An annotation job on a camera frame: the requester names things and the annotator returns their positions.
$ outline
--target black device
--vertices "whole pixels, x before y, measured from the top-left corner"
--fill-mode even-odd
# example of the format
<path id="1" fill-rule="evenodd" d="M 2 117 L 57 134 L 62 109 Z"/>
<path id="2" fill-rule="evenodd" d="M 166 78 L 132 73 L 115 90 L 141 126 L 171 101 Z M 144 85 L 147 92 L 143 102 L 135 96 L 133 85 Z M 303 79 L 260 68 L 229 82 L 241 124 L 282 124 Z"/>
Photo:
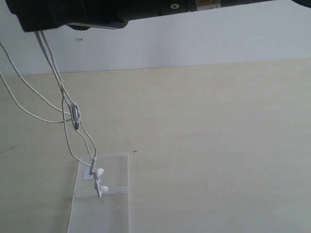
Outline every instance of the black device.
<path id="1" fill-rule="evenodd" d="M 118 29 L 130 20 L 209 10 L 270 0 L 6 0 L 25 32 L 69 25 Z M 294 0 L 311 7 L 311 0 Z"/>

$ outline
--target wooden surface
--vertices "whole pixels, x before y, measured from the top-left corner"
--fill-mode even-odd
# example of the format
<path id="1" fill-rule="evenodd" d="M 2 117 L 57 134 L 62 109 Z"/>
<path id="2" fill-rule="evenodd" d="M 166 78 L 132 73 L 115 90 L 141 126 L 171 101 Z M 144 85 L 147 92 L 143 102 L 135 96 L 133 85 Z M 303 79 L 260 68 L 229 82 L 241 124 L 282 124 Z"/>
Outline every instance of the wooden surface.
<path id="1" fill-rule="evenodd" d="M 133 233 L 309 233 L 311 59 L 64 74 L 101 152 L 129 157 Z M 60 106 L 51 75 L 27 77 Z M 16 97 L 58 120 L 17 78 Z M 77 163 L 61 125 L 0 84 L 0 226 L 65 233 Z M 70 131 L 71 144 L 86 154 Z"/>

